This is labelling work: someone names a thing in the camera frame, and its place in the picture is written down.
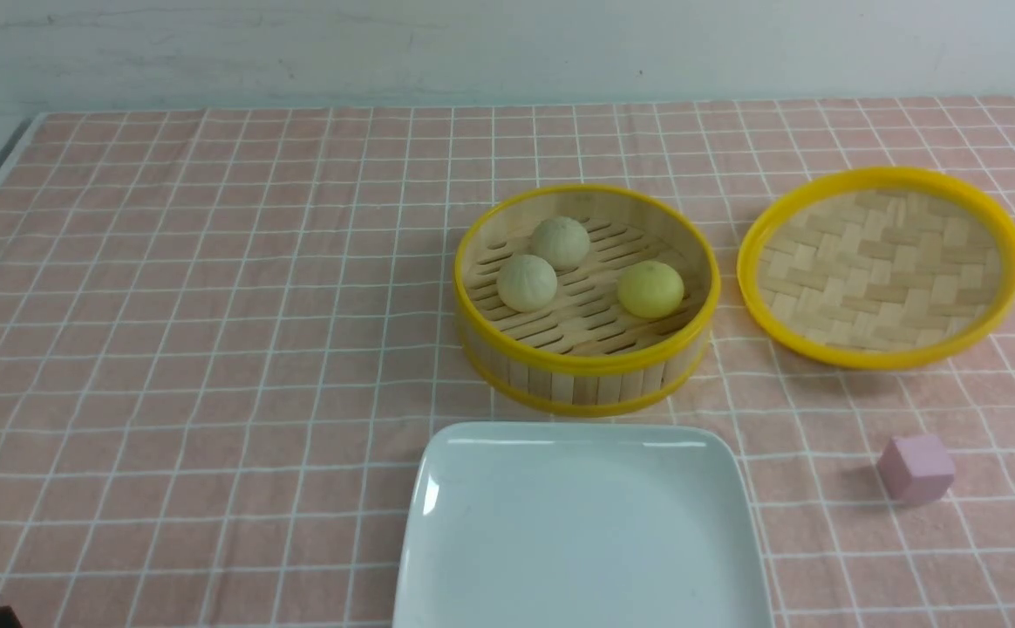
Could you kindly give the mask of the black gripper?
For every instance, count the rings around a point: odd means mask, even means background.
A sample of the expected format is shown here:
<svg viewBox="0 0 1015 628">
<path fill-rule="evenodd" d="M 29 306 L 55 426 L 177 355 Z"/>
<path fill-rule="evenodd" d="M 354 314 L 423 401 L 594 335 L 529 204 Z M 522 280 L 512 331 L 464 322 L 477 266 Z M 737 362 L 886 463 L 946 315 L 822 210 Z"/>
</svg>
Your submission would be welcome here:
<svg viewBox="0 0 1015 628">
<path fill-rule="evenodd" d="M 22 628 L 20 618 L 9 605 L 0 605 L 0 628 Z"/>
</svg>

